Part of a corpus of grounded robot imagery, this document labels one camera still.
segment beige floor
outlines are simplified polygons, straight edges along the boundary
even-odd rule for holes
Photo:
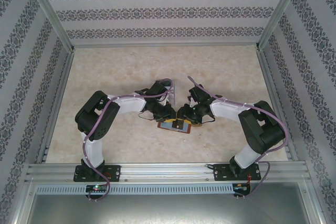
[[[171,78],[177,110],[193,87],[187,75],[228,99],[269,102],[253,46],[77,49],[47,162],[80,162],[82,140],[74,118],[95,91],[128,94],[150,88],[156,79]],[[245,144],[240,124],[227,119],[182,134],[158,129],[154,121],[129,113],[116,117],[104,138],[103,155],[107,163],[224,162]],[[266,159],[287,157],[282,149]]]

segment robotic arm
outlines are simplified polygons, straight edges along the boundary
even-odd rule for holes
[[[190,104],[185,104],[183,107],[185,120],[192,124],[201,124],[202,117],[209,115],[213,119],[223,117],[241,123],[247,145],[230,160],[230,170],[236,177],[247,170],[265,151],[285,138],[279,123],[264,113],[212,98],[199,87],[194,87],[189,92]],[[259,101],[253,106],[275,115],[265,101]]]
[[[133,111],[144,112],[148,110],[153,113],[154,119],[157,122],[163,122],[171,117],[176,117],[176,112],[169,103],[166,103],[166,99],[163,99],[164,102],[162,103],[160,101],[161,97],[139,97],[139,95],[149,96],[164,93],[167,91],[166,85],[171,85],[171,83],[167,84],[156,81],[150,89],[136,91],[132,93],[132,95],[134,95],[133,97],[117,98],[107,106],[100,123],[85,145],[87,159],[95,168],[99,167],[104,162],[102,155],[102,138],[107,134],[117,115]],[[77,113],[75,121],[83,140],[93,129],[98,120],[99,112],[101,112],[108,101],[114,97],[115,96],[113,95],[106,95],[102,91],[97,91]],[[87,159],[82,159],[82,165],[86,165],[89,169]]]
[[[265,151],[285,138],[285,133],[279,123],[270,116],[246,106],[233,105],[218,100],[197,86],[189,90],[190,96],[188,99],[190,104],[184,104],[176,113],[171,105],[166,102],[166,97],[162,99],[160,96],[160,94],[167,91],[167,85],[170,84],[156,81],[150,89],[136,91],[132,93],[133,97],[117,98],[107,107],[106,104],[112,98],[115,98],[114,96],[106,95],[102,91],[97,91],[93,94],[77,113],[75,121],[84,139],[96,124],[100,114],[99,111],[105,110],[96,130],[88,138],[85,145],[87,159],[94,168],[99,169],[99,167],[104,166],[102,138],[108,132],[114,118],[118,114],[132,111],[150,111],[157,122],[179,120],[182,123],[200,125],[205,115],[212,117],[214,120],[216,117],[223,117],[240,122],[245,133],[247,145],[230,160],[230,171],[236,177],[245,173]],[[275,115],[265,101],[259,101],[253,106]],[[87,159],[82,159],[82,166],[85,166],[88,172],[91,172],[92,169],[90,169]]]

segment damask pattern wall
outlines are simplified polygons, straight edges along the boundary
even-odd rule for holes
[[[264,48],[297,155],[336,223],[336,0],[291,0]]]
[[[260,38],[279,0],[50,0],[75,46],[245,42]]]
[[[69,57],[37,0],[0,0],[0,223],[34,163]]]

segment purple cable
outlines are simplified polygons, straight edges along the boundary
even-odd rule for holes
[[[220,98],[220,97],[217,97],[215,94],[212,94],[210,91],[207,91],[206,89],[204,89],[202,86],[200,86],[199,84],[197,84],[193,78],[191,78],[190,76],[188,76],[188,79],[191,80],[191,82],[197,86],[198,88],[202,89],[204,92],[208,93],[209,95],[211,95],[212,97],[220,100],[220,101],[223,101],[223,102],[226,102],[226,103],[229,103],[229,104],[232,104],[232,105],[237,105],[237,106],[242,106],[242,107],[247,107],[247,108],[251,108],[251,109],[254,109],[254,110],[257,110],[257,111],[260,111],[268,116],[270,116],[271,118],[273,118],[275,121],[277,121],[279,123],[279,125],[281,126],[281,128],[283,129],[284,133],[285,133],[285,140],[284,142],[276,147],[276,148],[273,148],[271,150],[268,150],[266,151],[265,153],[263,153],[260,157],[257,158],[256,162],[259,161],[262,157],[264,157],[267,153],[270,153],[270,152],[275,152],[283,147],[286,146],[286,144],[288,143],[288,138],[289,138],[289,132],[287,130],[287,127],[284,125],[284,123],[278,119],[275,115],[269,113],[268,111],[266,110],[263,110],[263,109],[260,109],[258,107],[255,107],[253,105],[249,105],[249,104],[242,104],[240,102],[234,102],[234,101],[230,101],[230,100],[227,100],[225,98]]]
[[[260,109],[260,108],[258,108],[258,107],[253,106],[253,105],[242,104],[242,103],[240,103],[240,102],[234,102],[234,101],[227,100],[227,99],[225,99],[225,98],[217,97],[215,94],[212,94],[210,91],[207,91],[207,90],[204,89],[202,86],[200,86],[198,83],[196,83],[196,82],[194,81],[194,79],[191,78],[190,76],[188,76],[188,79],[191,80],[191,82],[192,82],[196,87],[200,88],[200,89],[203,90],[204,92],[208,93],[210,96],[212,96],[212,97],[214,97],[214,98],[216,98],[216,99],[218,99],[218,100],[220,100],[220,101],[223,101],[223,102],[226,102],[226,103],[229,103],[229,104],[232,104],[232,105],[244,106],[244,107],[247,107],[247,108],[251,108],[251,109],[260,111],[261,113],[264,113],[264,114],[270,116],[271,118],[273,118],[274,120],[276,120],[276,121],[279,123],[279,125],[281,126],[281,128],[283,129],[283,131],[284,131],[284,133],[285,133],[285,140],[284,140],[284,142],[283,142],[280,146],[278,146],[278,147],[276,147],[276,148],[273,148],[273,149],[271,149],[271,150],[269,150],[269,151],[264,152],[260,157],[258,157],[258,158],[256,159],[256,162],[258,162],[258,163],[262,163],[262,164],[267,163],[267,164],[268,164],[268,168],[267,168],[267,171],[266,171],[265,175],[263,176],[263,178],[262,178],[261,181],[259,182],[259,184],[258,184],[258,185],[256,186],[256,188],[255,188],[252,192],[250,192],[250,194],[248,195],[248,196],[250,196],[250,195],[253,194],[253,193],[260,187],[260,185],[264,182],[264,180],[266,179],[266,176],[267,176],[268,173],[269,173],[270,167],[271,167],[271,164],[270,164],[268,161],[260,161],[260,162],[259,162],[259,160],[260,160],[261,158],[263,158],[267,153],[275,152],[275,151],[277,151],[277,150],[279,150],[279,149],[281,149],[281,148],[283,148],[283,147],[286,146],[286,144],[288,143],[288,138],[289,138],[289,132],[288,132],[288,130],[287,130],[287,127],[284,125],[284,123],[283,123],[280,119],[278,119],[275,115],[269,113],[269,112],[266,111],[266,110]]]
[[[136,94],[124,94],[124,95],[120,95],[118,97],[113,97],[110,101],[107,102],[107,104],[105,105],[104,109],[101,111],[99,117],[98,117],[98,120],[96,121],[95,125],[93,126],[92,130],[90,131],[90,133],[84,138],[83,140],[83,153],[84,153],[84,158],[86,160],[86,162],[88,163],[88,165],[90,166],[90,168],[92,170],[94,170],[100,177],[102,177],[103,179],[106,180],[106,183],[107,183],[107,186],[108,186],[108,189],[106,190],[106,193],[104,195],[102,195],[100,198],[98,199],[95,199],[94,201],[98,201],[98,200],[102,200],[104,199],[107,194],[109,194],[110,192],[110,188],[111,188],[111,184],[110,184],[110,181],[108,178],[105,177],[104,174],[102,174],[101,172],[99,172],[93,165],[92,163],[89,161],[88,159],[88,155],[87,155],[87,152],[85,150],[85,147],[86,147],[86,142],[87,140],[89,139],[89,137],[95,132],[95,130],[97,129],[103,115],[105,114],[105,111],[107,110],[108,106],[111,104],[111,102],[113,102],[114,100],[117,100],[119,98],[124,98],[124,97],[139,97],[139,98],[155,98],[155,97],[161,97],[165,94],[167,94],[173,87],[173,81],[169,78],[165,78],[165,79],[162,79],[161,81],[170,81],[171,83],[171,86],[165,91],[163,92],[162,94],[157,94],[157,95],[136,95]],[[89,200],[91,200],[90,198],[90,195],[91,195],[92,191],[89,192],[89,195],[88,195],[88,198]]]

